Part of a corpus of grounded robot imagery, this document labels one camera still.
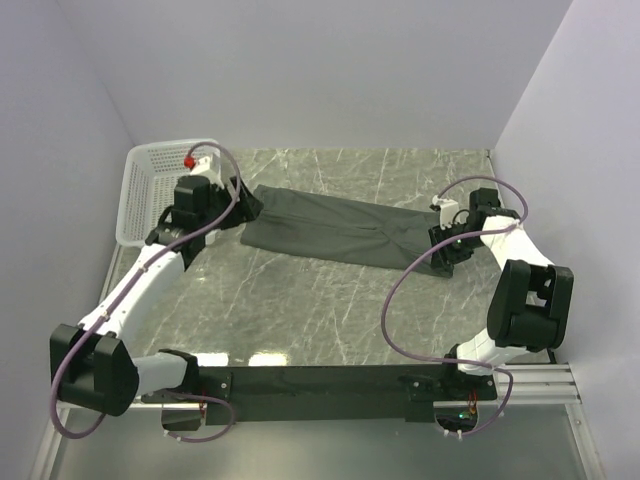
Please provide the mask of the white perforated plastic basket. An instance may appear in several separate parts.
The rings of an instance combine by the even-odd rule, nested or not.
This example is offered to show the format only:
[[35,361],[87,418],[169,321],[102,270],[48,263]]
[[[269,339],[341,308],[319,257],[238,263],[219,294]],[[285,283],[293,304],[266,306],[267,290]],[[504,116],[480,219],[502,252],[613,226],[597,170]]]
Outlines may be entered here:
[[184,158],[196,139],[138,145],[126,158],[115,238],[140,248],[164,209],[173,203],[178,179],[189,173]]

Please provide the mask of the dark grey t shirt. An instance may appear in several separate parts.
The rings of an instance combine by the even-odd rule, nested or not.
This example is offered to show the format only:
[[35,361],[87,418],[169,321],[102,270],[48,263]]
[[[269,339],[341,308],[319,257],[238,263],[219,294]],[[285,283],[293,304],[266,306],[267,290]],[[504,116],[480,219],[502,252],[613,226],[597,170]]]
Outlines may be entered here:
[[404,270],[431,248],[434,212],[260,185],[263,204],[240,237],[275,253],[383,269]]

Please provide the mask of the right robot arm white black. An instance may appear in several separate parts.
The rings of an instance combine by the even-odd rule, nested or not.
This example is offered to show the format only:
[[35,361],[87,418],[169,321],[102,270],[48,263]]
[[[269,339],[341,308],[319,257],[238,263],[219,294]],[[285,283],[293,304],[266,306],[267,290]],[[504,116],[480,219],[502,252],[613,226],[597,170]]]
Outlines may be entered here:
[[469,195],[465,210],[450,199],[435,196],[431,209],[439,214],[429,230],[433,245],[430,266],[452,274],[454,266],[486,247],[501,274],[489,304],[486,327],[452,351],[462,364],[439,374],[444,395],[460,399],[474,386],[474,377],[487,376],[527,352],[555,349],[564,340],[574,274],[557,266],[535,246],[523,220],[502,207],[495,189],[480,188]]

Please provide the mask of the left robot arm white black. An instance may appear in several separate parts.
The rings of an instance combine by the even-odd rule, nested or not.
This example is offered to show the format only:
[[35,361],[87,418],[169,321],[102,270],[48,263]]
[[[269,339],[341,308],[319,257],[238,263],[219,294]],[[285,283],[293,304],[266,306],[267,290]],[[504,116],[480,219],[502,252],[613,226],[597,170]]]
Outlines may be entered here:
[[133,358],[128,348],[163,292],[205,248],[207,234],[251,222],[261,208],[236,176],[224,187],[202,175],[181,177],[125,277],[77,325],[52,333],[53,400],[120,416],[135,398],[160,390],[179,402],[193,399],[200,388],[195,355],[162,349]]

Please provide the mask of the black base crossbar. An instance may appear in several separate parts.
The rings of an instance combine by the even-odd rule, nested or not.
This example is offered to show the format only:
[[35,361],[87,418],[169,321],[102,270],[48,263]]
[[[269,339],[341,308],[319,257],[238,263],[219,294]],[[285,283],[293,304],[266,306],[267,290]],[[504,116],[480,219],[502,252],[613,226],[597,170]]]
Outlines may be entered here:
[[497,398],[490,377],[443,364],[202,367],[196,391],[230,403],[238,422],[433,423],[436,402]]

